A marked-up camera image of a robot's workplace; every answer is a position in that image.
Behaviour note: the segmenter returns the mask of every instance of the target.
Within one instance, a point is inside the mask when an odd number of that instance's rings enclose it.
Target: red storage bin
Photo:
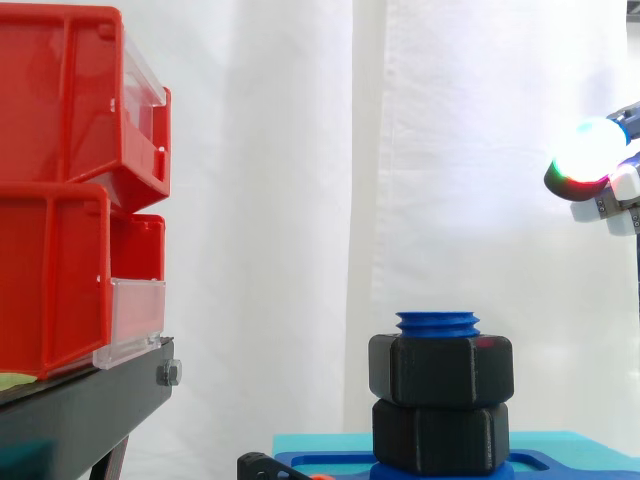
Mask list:
[[[135,212],[169,195],[169,91],[110,7],[0,4],[0,182],[91,182]]]
[[[117,365],[159,345],[164,220],[95,184],[0,184],[0,373]]]

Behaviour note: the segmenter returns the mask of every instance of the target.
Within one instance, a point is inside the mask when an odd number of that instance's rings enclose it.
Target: glowing light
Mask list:
[[[558,172],[576,182],[597,182],[624,160],[627,137],[612,120],[590,118],[565,139],[554,157]]]

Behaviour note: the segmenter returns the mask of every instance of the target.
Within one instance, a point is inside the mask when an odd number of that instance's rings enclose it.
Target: blue base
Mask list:
[[[276,459],[306,475],[336,480],[422,480],[381,465],[371,453],[371,435],[283,435],[274,441]],[[627,457],[569,432],[511,434],[509,462],[485,477],[429,480],[640,480],[640,459]]]

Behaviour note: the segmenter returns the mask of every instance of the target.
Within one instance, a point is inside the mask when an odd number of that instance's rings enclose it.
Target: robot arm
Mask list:
[[[623,160],[638,138],[640,102],[583,122],[554,157],[545,185],[573,201],[577,222],[606,220],[613,235],[639,235],[640,153]]]

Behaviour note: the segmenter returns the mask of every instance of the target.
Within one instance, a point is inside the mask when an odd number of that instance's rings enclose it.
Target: black hex nut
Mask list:
[[[380,400],[373,407],[373,453],[415,475],[488,475],[509,456],[507,406],[437,410]]]
[[[491,335],[376,335],[369,341],[369,388],[405,407],[474,409],[503,403],[513,396],[511,342]]]

